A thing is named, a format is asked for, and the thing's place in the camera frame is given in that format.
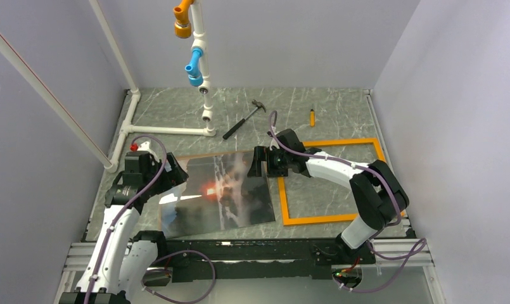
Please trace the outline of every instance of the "hammer head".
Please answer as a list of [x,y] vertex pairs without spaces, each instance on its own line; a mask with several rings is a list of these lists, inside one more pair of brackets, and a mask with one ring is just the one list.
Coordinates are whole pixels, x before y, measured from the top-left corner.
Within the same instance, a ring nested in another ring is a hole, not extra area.
[[255,106],[257,106],[257,108],[262,108],[264,110],[264,112],[266,112],[266,107],[260,102],[260,101],[257,101],[256,99],[253,99],[251,100],[251,103]]

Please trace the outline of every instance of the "blue pipe fitting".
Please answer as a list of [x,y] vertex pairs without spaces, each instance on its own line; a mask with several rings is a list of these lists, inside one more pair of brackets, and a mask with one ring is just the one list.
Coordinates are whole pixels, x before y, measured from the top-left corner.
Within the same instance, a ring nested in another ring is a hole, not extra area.
[[203,75],[199,70],[199,59],[203,56],[204,52],[200,47],[194,47],[191,51],[191,60],[186,65],[185,70],[188,73],[189,83],[198,87],[203,84]]

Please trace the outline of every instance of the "marble tabletop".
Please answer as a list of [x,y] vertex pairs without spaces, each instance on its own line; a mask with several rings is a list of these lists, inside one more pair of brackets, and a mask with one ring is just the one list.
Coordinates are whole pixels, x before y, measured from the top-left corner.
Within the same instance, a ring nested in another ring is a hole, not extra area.
[[[252,99],[263,102],[268,112],[277,110],[277,130],[293,129],[301,141],[376,137],[374,118],[371,115],[362,89],[333,88],[217,88],[210,92],[214,101],[213,121],[215,137],[157,134],[175,156],[227,153],[269,145],[268,113],[259,110],[238,129],[231,138],[223,140],[227,132],[241,117],[253,109]],[[120,122],[124,119],[130,96],[127,96]],[[316,111],[316,126],[309,125],[311,107]],[[141,101],[134,115],[134,125],[154,127],[204,128],[201,119],[203,97],[194,88],[142,89]],[[129,143],[138,134],[130,134],[124,145],[119,170],[124,167],[124,155]],[[326,152],[356,162],[372,162],[376,152],[371,145],[335,146]],[[95,241],[101,227],[105,192],[116,174],[104,172],[97,200],[87,227],[86,240]],[[212,232],[184,239],[257,239],[257,238],[333,238],[348,222],[283,226],[279,191],[276,179],[270,179],[270,193],[276,221]],[[285,178],[290,217],[310,217],[355,213],[357,209],[351,192],[325,180],[308,179],[291,174]],[[132,235],[140,230],[159,230],[158,200],[150,199]],[[381,236],[405,236],[401,225],[386,229]]]

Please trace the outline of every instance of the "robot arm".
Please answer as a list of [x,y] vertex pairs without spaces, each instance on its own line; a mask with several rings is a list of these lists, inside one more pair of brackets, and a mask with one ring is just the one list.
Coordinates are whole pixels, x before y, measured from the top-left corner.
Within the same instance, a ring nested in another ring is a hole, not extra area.
[[261,162],[266,162],[268,177],[286,177],[288,170],[292,169],[295,173],[326,179],[351,189],[359,216],[336,239],[337,243],[342,245],[344,254],[352,257],[369,238],[384,229],[397,216],[387,190],[376,189],[380,186],[380,181],[373,174],[356,168],[356,165],[370,168],[384,178],[400,211],[409,205],[406,193],[385,162],[376,160],[368,164],[350,161],[352,166],[348,166],[330,160],[330,155],[320,149],[305,149],[291,129],[278,133],[277,139],[293,151],[318,157],[296,155],[275,146],[257,146],[248,176],[262,176]]
[[[106,193],[104,222],[91,261],[77,283],[75,292],[63,293],[60,304],[83,303],[93,276],[96,281],[91,290],[89,303],[130,303],[131,296],[141,288],[140,282],[148,266],[158,257],[167,255],[163,232],[140,231],[134,238],[128,257],[124,258],[129,238],[147,200],[154,195],[172,194],[177,199],[181,197],[182,184],[188,179],[188,175],[172,153],[167,153],[165,169],[156,182],[135,200],[122,214],[117,224],[112,226],[113,219],[124,205],[154,178],[161,166],[162,162],[150,149],[149,142],[132,147],[132,151],[126,154],[124,171],[117,175]],[[112,232],[105,244],[105,252],[100,257],[108,230]],[[101,264],[98,274],[93,275],[93,268],[99,258]]]

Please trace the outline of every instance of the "orange pipe fitting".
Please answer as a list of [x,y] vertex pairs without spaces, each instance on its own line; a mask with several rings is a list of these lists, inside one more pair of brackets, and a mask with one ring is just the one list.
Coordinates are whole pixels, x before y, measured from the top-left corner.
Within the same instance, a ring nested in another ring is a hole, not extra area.
[[176,17],[174,34],[178,38],[185,39],[191,37],[191,22],[189,22],[188,9],[193,2],[194,0],[182,0],[182,2],[172,10]]

